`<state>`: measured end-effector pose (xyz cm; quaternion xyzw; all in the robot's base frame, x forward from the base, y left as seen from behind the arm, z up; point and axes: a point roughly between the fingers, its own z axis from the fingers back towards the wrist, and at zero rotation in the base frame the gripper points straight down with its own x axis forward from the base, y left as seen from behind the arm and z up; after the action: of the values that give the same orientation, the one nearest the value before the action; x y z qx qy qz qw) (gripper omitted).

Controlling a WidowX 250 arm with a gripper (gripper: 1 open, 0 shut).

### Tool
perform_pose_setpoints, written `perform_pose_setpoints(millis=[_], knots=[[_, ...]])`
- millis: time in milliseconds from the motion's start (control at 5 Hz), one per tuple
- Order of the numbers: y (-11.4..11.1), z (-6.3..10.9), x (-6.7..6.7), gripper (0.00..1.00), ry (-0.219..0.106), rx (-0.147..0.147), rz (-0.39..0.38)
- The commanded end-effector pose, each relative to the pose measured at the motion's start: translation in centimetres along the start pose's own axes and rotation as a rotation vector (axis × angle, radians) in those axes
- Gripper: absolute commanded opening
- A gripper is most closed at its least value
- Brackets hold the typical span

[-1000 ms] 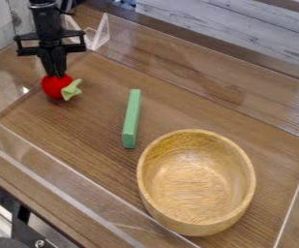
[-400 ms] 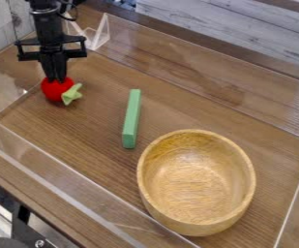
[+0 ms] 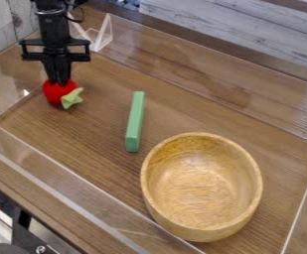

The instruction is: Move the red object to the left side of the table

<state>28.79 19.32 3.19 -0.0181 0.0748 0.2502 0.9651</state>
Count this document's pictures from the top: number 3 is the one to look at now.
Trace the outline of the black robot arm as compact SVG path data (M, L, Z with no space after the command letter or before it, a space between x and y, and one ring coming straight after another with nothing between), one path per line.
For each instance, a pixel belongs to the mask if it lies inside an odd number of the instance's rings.
M71 6L69 0L31 0L35 3L40 37L23 39L22 59L40 62L50 83L66 86L71 79L71 66L75 62L90 61L90 40L74 38L70 23L81 23L83 19L69 17Z

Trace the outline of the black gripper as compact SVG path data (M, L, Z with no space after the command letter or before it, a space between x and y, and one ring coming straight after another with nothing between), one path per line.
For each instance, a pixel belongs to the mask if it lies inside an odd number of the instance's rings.
M67 58L67 62L63 62L61 66L62 86L67 84L67 81L71 78L71 62L90 61L90 49L89 49L90 41L85 39L70 38L62 45L49 45L40 39L28 39L22 40L19 42L19 45L22 47L22 59L24 61L42 62L46 56ZM40 52L30 52L27 50L28 47L42 47L43 50ZM83 47L83 52L71 53L70 47ZM51 83L57 83L59 79L55 65L51 62L45 61L43 66L49 77L49 81Z

